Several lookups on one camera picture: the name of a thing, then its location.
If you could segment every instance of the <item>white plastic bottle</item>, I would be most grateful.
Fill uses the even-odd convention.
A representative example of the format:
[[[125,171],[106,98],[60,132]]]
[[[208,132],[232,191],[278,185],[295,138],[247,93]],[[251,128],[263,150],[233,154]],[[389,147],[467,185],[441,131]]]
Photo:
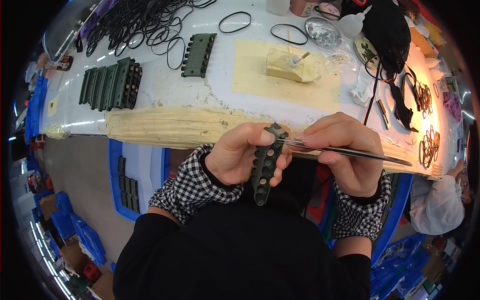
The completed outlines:
[[[267,12],[284,16],[290,8],[290,0],[267,0],[266,7]]]
[[[346,37],[354,39],[360,33],[363,28],[363,19],[365,19],[366,13],[368,13],[371,8],[372,6],[370,5],[363,12],[348,14],[338,21],[338,26],[340,26]]]

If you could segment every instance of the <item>paper label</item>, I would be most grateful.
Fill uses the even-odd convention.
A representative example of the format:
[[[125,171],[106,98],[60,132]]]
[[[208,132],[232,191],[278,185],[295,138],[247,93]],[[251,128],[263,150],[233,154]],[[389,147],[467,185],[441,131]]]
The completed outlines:
[[[310,14],[313,12],[313,7],[315,6],[315,2],[305,2],[305,8],[301,12],[302,17],[309,17]]]

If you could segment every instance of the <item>workbench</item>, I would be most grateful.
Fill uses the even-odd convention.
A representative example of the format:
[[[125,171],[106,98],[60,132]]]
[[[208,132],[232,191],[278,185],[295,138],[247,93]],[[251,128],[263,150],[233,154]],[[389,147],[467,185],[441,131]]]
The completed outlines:
[[[237,11],[249,12],[252,15],[251,25],[232,34],[221,33],[218,29],[219,21]],[[180,10],[179,15],[182,16],[186,12],[188,10]],[[313,12],[312,16],[319,16],[319,13]],[[225,23],[237,22],[239,23],[238,27],[241,27],[242,22],[237,20],[232,18],[226,20]],[[48,133],[52,128],[58,128],[61,131],[69,132],[69,134],[106,135],[106,112],[91,110],[89,105],[78,104],[83,74],[89,68],[109,66],[128,56],[141,63],[143,68],[143,79],[134,110],[154,107],[185,107],[190,108],[190,110],[195,110],[195,108],[240,109],[246,115],[259,119],[275,120],[288,125],[293,132],[298,132],[331,112],[274,98],[234,93],[231,91],[231,85],[236,39],[263,40],[286,44],[286,42],[272,36],[270,28],[275,24],[288,23],[304,30],[305,20],[306,18],[295,16],[290,11],[286,16],[268,13],[265,10],[264,0],[219,1],[205,9],[194,9],[183,21],[180,36],[185,39],[186,43],[189,42],[193,34],[218,33],[205,78],[181,77],[180,69],[171,70],[167,67],[166,55],[157,56],[153,54],[150,47],[145,43],[137,49],[127,48],[119,57],[115,57],[113,50],[108,50],[108,38],[104,37],[90,57],[86,57],[85,50],[81,53],[71,53],[74,61],[70,70],[56,72],[50,79],[43,114],[40,116],[39,132]],[[141,39],[141,35],[134,38],[132,43],[136,43],[138,39]],[[352,40],[345,37],[344,39],[351,47],[353,46]],[[164,43],[156,48],[156,51],[162,52],[166,47],[167,44]],[[180,58],[182,47],[183,45],[179,42],[171,50],[169,55],[171,65],[178,65],[180,60],[183,59]],[[311,40],[306,45],[299,47],[305,51],[321,53],[319,47]],[[363,68],[360,60],[357,59],[357,62],[358,66],[354,70],[346,70],[338,74],[340,76],[338,107],[339,111],[362,120],[366,108],[356,105],[349,93],[356,86],[358,72],[360,68]],[[384,142],[395,144],[418,155],[418,143],[423,138],[425,131],[430,128],[430,125],[433,125],[441,137],[436,164],[442,165],[444,173],[446,173],[456,164],[457,158],[461,157],[461,153],[456,151],[456,136],[458,133],[450,130],[453,127],[453,118],[442,105],[443,94],[440,93],[440,98],[434,95],[432,88],[434,81],[425,65],[424,56],[413,43],[410,44],[407,64],[414,70],[422,83],[430,86],[433,114],[423,119],[421,112],[416,111],[413,95],[408,90],[405,95],[405,104],[408,108],[414,110],[414,117],[410,125],[417,128],[419,133],[406,130],[394,116],[394,100],[391,97],[388,85],[379,82],[380,99],[382,99],[387,110],[391,128],[390,130],[385,129],[382,115],[376,105],[372,106],[367,126],[377,131]],[[397,84],[402,77],[402,74],[399,74]],[[431,173],[420,164],[415,167],[417,168],[415,171],[418,173]]]

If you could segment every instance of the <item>hand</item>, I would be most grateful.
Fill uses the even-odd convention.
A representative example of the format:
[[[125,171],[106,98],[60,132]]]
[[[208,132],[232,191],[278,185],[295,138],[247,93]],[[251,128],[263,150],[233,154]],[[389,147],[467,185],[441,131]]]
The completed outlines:
[[[239,184],[248,181],[252,173],[255,146],[268,146],[275,136],[264,128],[269,123],[243,123],[220,137],[212,152],[205,157],[207,169],[223,184]],[[290,134],[290,129],[282,126]],[[283,145],[282,154],[276,161],[272,187],[282,180],[282,170],[292,161],[292,150]]]
[[[298,134],[295,139],[302,140],[305,146],[312,149],[348,146],[381,155],[384,153],[380,136],[376,132],[342,112],[319,119]],[[299,147],[292,147],[292,149],[305,151]],[[349,157],[333,151],[323,151],[318,155],[318,162],[330,167],[342,192],[355,197],[375,195],[383,169],[381,160]]]

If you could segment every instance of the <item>checkered sleeve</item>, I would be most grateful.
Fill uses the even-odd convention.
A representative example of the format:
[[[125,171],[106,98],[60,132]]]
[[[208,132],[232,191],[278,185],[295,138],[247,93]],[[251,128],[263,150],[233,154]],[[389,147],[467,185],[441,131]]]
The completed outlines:
[[[219,188],[204,172],[200,158],[212,151],[213,144],[201,145],[179,167],[177,176],[164,182],[163,188],[154,192],[148,207],[159,207],[185,225],[198,211],[214,202],[232,203],[243,192],[237,185],[231,191]]]
[[[367,205],[360,205],[351,197],[343,193],[335,182],[337,194],[337,217],[333,225],[333,239],[348,236],[364,236],[370,240],[377,238],[378,231],[382,228],[382,209],[390,199],[390,177],[382,171],[379,180],[380,195],[377,200]]]

